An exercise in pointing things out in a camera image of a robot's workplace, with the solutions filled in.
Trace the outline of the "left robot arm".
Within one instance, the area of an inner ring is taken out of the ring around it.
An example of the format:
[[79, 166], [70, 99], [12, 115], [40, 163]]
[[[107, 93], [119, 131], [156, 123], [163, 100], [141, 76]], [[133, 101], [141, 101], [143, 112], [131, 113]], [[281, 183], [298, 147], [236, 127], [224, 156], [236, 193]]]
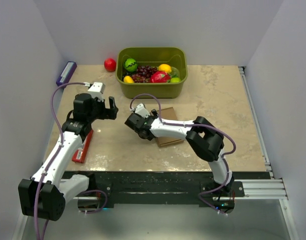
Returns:
[[75, 196], [83, 193], [92, 196], [97, 184], [89, 176], [74, 174], [61, 179], [76, 151], [82, 147], [96, 120], [115, 120], [119, 111], [115, 98], [104, 100], [89, 93], [75, 96], [73, 109], [67, 114], [59, 138], [41, 168], [30, 179], [22, 179], [18, 185], [21, 211], [25, 216], [57, 221], [65, 206]]

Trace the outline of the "brown cardboard box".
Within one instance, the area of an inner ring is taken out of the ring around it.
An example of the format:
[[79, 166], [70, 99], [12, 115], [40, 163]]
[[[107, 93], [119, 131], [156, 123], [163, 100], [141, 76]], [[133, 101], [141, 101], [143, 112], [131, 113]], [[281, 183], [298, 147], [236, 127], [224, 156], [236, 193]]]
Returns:
[[[161, 110], [161, 115], [163, 119], [165, 119], [167, 122], [170, 121], [177, 121], [177, 115], [173, 107], [164, 108]], [[161, 122], [156, 122], [152, 125], [153, 127], [153, 134], [156, 139], [156, 144], [159, 148], [167, 147], [167, 146], [173, 146], [184, 142], [183, 138], [175, 138], [174, 134], [171, 133], [169, 130], [165, 131], [166, 127], [168, 129], [175, 129], [176, 126], [168, 125], [168, 124], [162, 124]]]

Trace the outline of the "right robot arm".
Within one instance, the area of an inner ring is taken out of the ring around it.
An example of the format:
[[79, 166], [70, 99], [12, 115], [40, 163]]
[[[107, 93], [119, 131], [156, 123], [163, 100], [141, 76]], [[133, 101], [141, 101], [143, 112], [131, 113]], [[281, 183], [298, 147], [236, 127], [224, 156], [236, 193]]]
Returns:
[[159, 115], [131, 113], [124, 124], [144, 140], [165, 137], [187, 141], [194, 153], [208, 162], [212, 171], [215, 189], [206, 192], [217, 192], [226, 197], [234, 190], [233, 173], [225, 156], [236, 151], [236, 143], [206, 118], [198, 116], [195, 120], [178, 121], [163, 119]]

